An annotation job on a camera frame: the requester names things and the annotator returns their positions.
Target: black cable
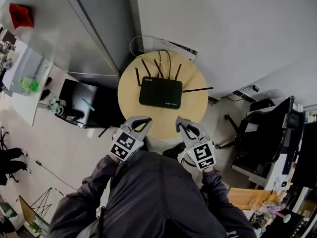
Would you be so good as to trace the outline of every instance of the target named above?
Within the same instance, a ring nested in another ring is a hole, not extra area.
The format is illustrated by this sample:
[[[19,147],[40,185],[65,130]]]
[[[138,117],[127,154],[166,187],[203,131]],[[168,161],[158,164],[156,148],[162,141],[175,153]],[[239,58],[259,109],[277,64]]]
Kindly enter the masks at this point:
[[[249,85],[249,86],[247,86],[247,87],[245,87],[245,88],[242,88],[241,90],[238,90],[238,91],[243,91],[243,90],[245,90],[245,89],[247,89],[247,88],[249,88],[249,87],[254,87],[255,85]],[[231,93],[231,94],[228,94],[228,95],[226,95],[226,96],[223,96],[222,98],[224,98],[224,97],[230,97],[230,96],[232,96],[232,95],[236,95],[235,93]]]
[[[162,63],[162,57],[160,56],[160,51],[158,51],[158,54],[159,54],[159,69],[160,69],[160,65]]]
[[[181,160],[181,162],[180,162],[180,165],[181,165],[181,166],[183,166],[184,161],[186,162],[187,165],[189,165],[189,166],[191,166],[191,167],[194,167],[194,168],[196,167],[196,165],[194,165],[194,164],[188,162],[187,160],[185,160],[185,158],[183,158],[183,159]]]
[[[74,187],[70,186],[69,184],[65,183],[62,179],[60,179],[57,175],[55,175],[52,171],[48,170],[46,167],[44,167],[42,165],[42,163],[40,161],[35,161],[36,164],[38,164],[39,166],[41,166],[42,168],[46,169],[47,171],[49,171],[53,176],[55,176],[57,179],[59,179],[61,182],[63,182],[64,184],[66,184],[67,186],[69,186],[70,188],[72,188],[73,190],[76,190]]]
[[[42,168],[46,169],[47,171],[49,171],[53,176],[55,176],[57,179],[59,179],[61,182],[63,182],[64,184],[66,184],[67,186],[71,187],[73,190],[77,191],[74,187],[70,186],[69,184],[65,183],[62,179],[60,179],[58,176],[56,176],[52,171],[48,170],[46,167],[43,167],[42,164],[38,164],[39,166],[41,166]]]
[[[170,79],[170,68],[171,68],[171,64],[172,64],[172,61],[170,59],[170,55],[169,55],[169,52],[167,50],[163,50],[165,51],[167,54],[168,54],[168,57],[169,57],[169,72],[168,72],[168,79]]]
[[[233,101],[233,102],[236,102],[236,101],[242,101],[243,99],[240,99],[240,100],[236,100],[236,101],[234,101],[234,100],[232,100],[231,98],[229,98],[229,97],[222,97],[222,99],[223,98],[226,98],[226,99],[229,99],[229,100],[231,100],[231,101]]]

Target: wifi router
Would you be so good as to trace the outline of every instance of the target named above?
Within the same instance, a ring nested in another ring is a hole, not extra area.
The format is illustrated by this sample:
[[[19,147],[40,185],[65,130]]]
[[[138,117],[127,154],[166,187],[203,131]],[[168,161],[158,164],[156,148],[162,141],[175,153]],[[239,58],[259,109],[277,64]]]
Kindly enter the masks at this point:
[[[207,87],[183,91],[183,83],[181,81],[177,81],[182,64],[180,64],[178,67],[175,79],[171,80],[164,78],[158,62],[155,59],[154,63],[158,68],[158,76],[161,75],[161,78],[158,76],[152,77],[144,60],[141,59],[141,61],[149,75],[148,77],[143,77],[141,84],[139,71],[137,68],[135,68],[138,85],[141,87],[139,97],[139,103],[141,105],[166,109],[179,109],[182,101],[182,93],[213,89],[213,87]]]

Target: cable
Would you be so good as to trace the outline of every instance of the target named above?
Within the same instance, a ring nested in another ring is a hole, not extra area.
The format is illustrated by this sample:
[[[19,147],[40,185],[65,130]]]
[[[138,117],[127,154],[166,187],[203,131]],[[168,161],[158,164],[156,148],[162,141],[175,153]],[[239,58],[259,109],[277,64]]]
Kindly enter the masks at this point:
[[[137,59],[137,58],[139,58],[139,57],[142,57],[142,56],[146,56],[146,57],[149,57],[150,59],[154,60],[154,58],[151,57],[151,56],[149,56],[148,54],[139,55],[139,56],[137,56],[135,59]],[[163,67],[163,75],[165,75],[165,66],[164,66],[164,64],[163,64],[162,62],[160,62],[160,61],[157,61],[157,62],[158,62],[160,65],[162,64],[162,67]]]
[[[150,38],[152,38],[153,40],[154,40],[154,39],[163,40],[163,39],[160,39],[160,38],[156,38],[156,37],[154,37],[154,36],[151,36],[151,35],[138,35],[138,36],[134,37],[134,38],[130,41],[130,52],[131,52],[131,54],[134,55],[135,57],[137,57],[137,56],[132,52],[131,44],[132,44],[132,42],[133,42],[136,38],[140,38],[140,37],[142,37],[142,38],[143,38],[143,37],[150,37]]]
[[[57,179],[59,179],[61,182],[63,182],[64,184],[66,184],[67,186],[69,186],[70,188],[72,188],[73,190],[76,190],[74,187],[72,187],[72,186],[70,186],[69,184],[65,183],[62,179],[60,179],[60,178],[59,178],[57,175],[55,175],[52,171],[50,171],[50,170],[48,170],[46,167],[44,167],[40,161],[33,160],[33,159],[31,159],[30,157],[28,157],[28,156],[25,156],[25,157],[28,158],[28,159],[30,159],[30,160],[32,160],[32,161],[34,161],[36,164],[38,164],[38,165],[41,166],[42,168],[44,168],[44,169],[46,169],[47,171],[49,171],[53,176],[55,176]]]
[[[233,101],[233,102],[236,102],[236,101],[241,101],[241,100],[243,100],[243,99],[240,99],[240,100],[236,100],[236,101],[234,101],[234,100],[232,100],[231,98],[229,98],[229,97],[222,97],[222,98],[226,98],[226,99],[229,99],[229,100],[231,100],[231,101]]]
[[[189,166],[191,166],[191,167],[194,167],[194,168],[196,167],[196,165],[194,165],[194,164],[188,162],[187,160],[185,160],[185,158],[183,158],[183,159],[180,161],[180,165],[183,166],[183,163],[184,163],[184,162],[186,162],[186,164],[189,165]]]
[[[162,62],[162,57],[160,56],[160,51],[158,51],[158,55],[159,55],[159,69],[160,69],[160,63]]]
[[[172,65],[172,61],[171,61],[171,59],[170,59],[169,52],[168,52],[167,50],[163,50],[163,51],[165,51],[165,52],[168,54],[168,57],[169,57],[169,72],[168,72],[168,79],[170,79],[170,67],[171,67],[171,65]]]
[[[252,103],[255,103],[255,102],[258,102],[258,101],[251,102],[249,105],[244,106],[244,105],[242,104],[241,99],[240,99],[240,104],[241,104],[241,106],[242,106],[243,108],[247,108],[248,106],[250,106]]]
[[[249,88],[249,87],[254,87],[254,85],[249,85],[249,86],[246,86],[245,88],[242,88],[242,89],[240,89],[240,90],[238,90],[238,91],[243,91],[244,89],[247,89],[247,88]],[[228,95],[226,95],[226,96],[223,96],[222,98],[224,98],[224,97],[230,97],[230,96],[232,96],[232,95],[236,95],[235,93],[231,93],[231,94],[228,94]]]

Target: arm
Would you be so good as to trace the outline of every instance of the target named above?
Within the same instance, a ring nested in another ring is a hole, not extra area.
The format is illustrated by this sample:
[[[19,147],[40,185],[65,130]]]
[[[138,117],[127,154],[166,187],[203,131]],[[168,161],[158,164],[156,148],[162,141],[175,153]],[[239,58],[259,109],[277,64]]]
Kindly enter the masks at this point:
[[[105,156],[101,159],[90,177],[83,179],[77,192],[66,195],[57,207],[52,218],[50,238],[76,237],[96,219],[96,209],[109,179],[114,176],[117,159]]]
[[[228,190],[222,183],[219,172],[210,169],[206,171],[203,171],[203,184],[204,192],[208,194],[209,210],[221,222],[227,233],[236,232],[240,238],[256,238],[243,212],[229,203]]]

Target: red object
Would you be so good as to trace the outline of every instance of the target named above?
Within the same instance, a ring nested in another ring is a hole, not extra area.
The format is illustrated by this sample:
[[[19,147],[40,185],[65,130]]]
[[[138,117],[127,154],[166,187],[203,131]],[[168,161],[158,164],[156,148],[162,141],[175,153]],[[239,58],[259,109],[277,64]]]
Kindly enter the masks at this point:
[[[34,28],[34,24],[31,18],[31,11],[29,8],[10,3],[9,11],[15,29],[19,26],[29,26]]]

